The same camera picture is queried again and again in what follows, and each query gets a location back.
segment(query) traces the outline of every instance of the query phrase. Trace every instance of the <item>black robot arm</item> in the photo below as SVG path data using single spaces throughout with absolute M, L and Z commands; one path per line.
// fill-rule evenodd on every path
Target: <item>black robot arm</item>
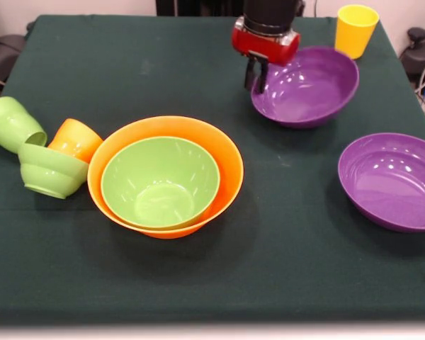
M 304 7 L 303 0 L 244 0 L 244 25 L 257 35 L 283 35 Z

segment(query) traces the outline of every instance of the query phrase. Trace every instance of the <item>stacked cups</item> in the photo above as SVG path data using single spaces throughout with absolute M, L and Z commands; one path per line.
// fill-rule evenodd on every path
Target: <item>stacked cups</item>
M 0 145 L 18 154 L 27 189 L 64 199 L 86 181 L 89 162 L 102 139 L 67 119 L 49 147 L 40 124 L 14 98 L 0 97 Z

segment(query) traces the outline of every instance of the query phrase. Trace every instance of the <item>white wall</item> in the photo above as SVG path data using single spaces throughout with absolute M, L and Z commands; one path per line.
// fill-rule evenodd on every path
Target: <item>white wall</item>
M 155 0 L 0 0 L 0 35 L 25 34 L 40 14 L 155 16 Z
M 305 16 L 313 15 L 315 0 L 306 0 Z M 380 14 L 397 52 L 408 43 L 406 31 L 425 28 L 425 0 L 318 0 L 318 16 L 336 16 L 349 3 L 366 4 Z M 60 14 L 156 14 L 155 0 L 0 0 L 0 35 L 24 34 L 26 25 L 42 13 Z

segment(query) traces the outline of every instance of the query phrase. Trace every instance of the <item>orange bowl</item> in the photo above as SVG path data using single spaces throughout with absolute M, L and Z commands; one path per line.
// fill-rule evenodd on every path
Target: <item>orange bowl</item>
M 129 225 L 108 208 L 101 195 L 101 177 L 107 163 L 129 144 L 156 136 L 173 136 L 204 147 L 214 157 L 220 171 L 220 187 L 211 206 L 199 221 L 175 230 L 149 230 Z M 115 131 L 96 150 L 88 170 L 88 187 L 99 210 L 115 223 L 158 239 L 176 239 L 199 230 L 223 213 L 236 198 L 244 178 L 241 154 L 233 141 L 221 130 L 202 120 L 182 116 L 158 116 L 130 123 Z

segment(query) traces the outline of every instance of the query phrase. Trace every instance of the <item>yellow cup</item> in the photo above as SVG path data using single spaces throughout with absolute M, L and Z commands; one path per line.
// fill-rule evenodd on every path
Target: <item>yellow cup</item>
M 348 5 L 339 9 L 335 49 L 357 59 L 363 55 L 376 24 L 378 12 L 363 5 Z

